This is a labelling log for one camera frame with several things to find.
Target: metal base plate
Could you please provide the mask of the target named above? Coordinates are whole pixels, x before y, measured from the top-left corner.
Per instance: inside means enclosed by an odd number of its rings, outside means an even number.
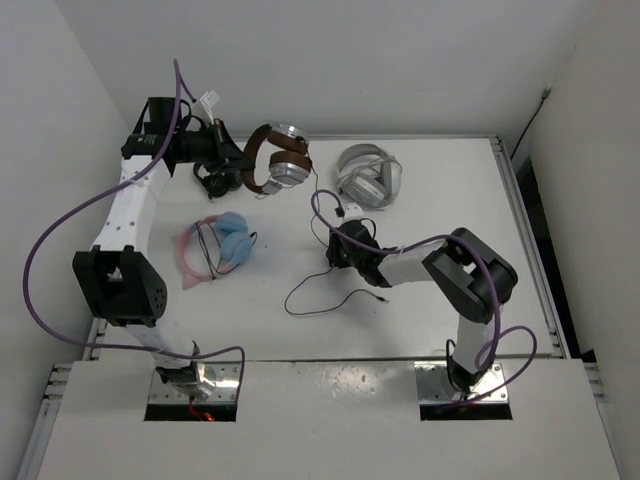
[[[461,394],[453,389],[447,376],[447,363],[444,361],[415,362],[416,383],[418,385],[418,400],[420,405],[433,406],[445,405],[461,399]],[[494,363],[484,374],[480,382],[473,388],[468,396],[472,400],[474,396],[488,392],[504,383],[502,366]],[[509,394],[507,387],[502,387],[487,398],[478,400],[478,404],[508,404]]]
[[[207,400],[196,399],[194,405],[231,406],[235,404],[240,363],[206,363],[206,377],[215,378],[213,395]],[[170,384],[162,383],[160,375],[153,372],[149,388],[149,405],[188,405],[189,396],[180,393]]]

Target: white headphones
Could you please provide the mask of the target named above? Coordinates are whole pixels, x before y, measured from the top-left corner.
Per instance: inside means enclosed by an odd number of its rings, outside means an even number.
[[[367,207],[386,207],[400,192],[402,165],[377,145],[360,143],[347,148],[336,168],[338,189]]]

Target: wall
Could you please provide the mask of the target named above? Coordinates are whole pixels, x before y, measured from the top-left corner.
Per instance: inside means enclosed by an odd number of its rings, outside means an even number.
[[[17,474],[52,363],[79,353],[29,317],[20,288],[25,257],[50,222],[117,181],[126,129],[52,0],[0,4],[0,63],[0,478],[8,479]],[[95,237],[106,208],[63,227],[36,258],[38,309],[77,337],[90,318],[71,259]]]
[[[513,146],[597,0],[57,3],[129,122],[166,91],[177,56],[194,91],[220,94],[234,132],[284,119]]]
[[[532,133],[579,337],[593,345],[626,478],[640,478],[640,3],[602,0]]]

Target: pink headband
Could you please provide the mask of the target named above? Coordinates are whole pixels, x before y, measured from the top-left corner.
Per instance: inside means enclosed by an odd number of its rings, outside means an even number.
[[[189,265],[187,265],[187,261],[184,258],[184,252],[187,244],[189,243],[189,240],[191,239],[191,235],[193,235],[197,230],[196,225],[198,227],[201,227],[203,225],[210,225],[212,223],[215,223],[217,219],[218,215],[210,215],[208,217],[205,217],[202,220],[198,220],[196,223],[192,223],[184,232],[182,232],[182,234],[174,237],[174,240],[176,242],[176,261],[178,262],[180,270],[182,270],[183,290],[188,290],[189,288],[194,287],[200,282],[209,282],[211,280],[215,280],[216,278],[215,275],[211,275],[210,273],[198,273],[191,267],[189,267]],[[222,264],[220,268],[218,268],[218,271],[221,274],[229,273],[231,271],[231,268],[229,268],[228,265]]]

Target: brown headphones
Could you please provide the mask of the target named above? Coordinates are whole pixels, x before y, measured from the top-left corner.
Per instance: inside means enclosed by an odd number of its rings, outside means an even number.
[[[258,186],[255,180],[256,160],[258,150],[265,140],[282,150],[271,155],[269,161],[271,176],[267,183]],[[260,195],[275,195],[283,185],[299,185],[305,181],[313,168],[308,152],[307,135],[299,128],[287,123],[262,125],[251,134],[244,147],[244,156],[253,162],[253,167],[240,171],[242,183],[249,190]]]

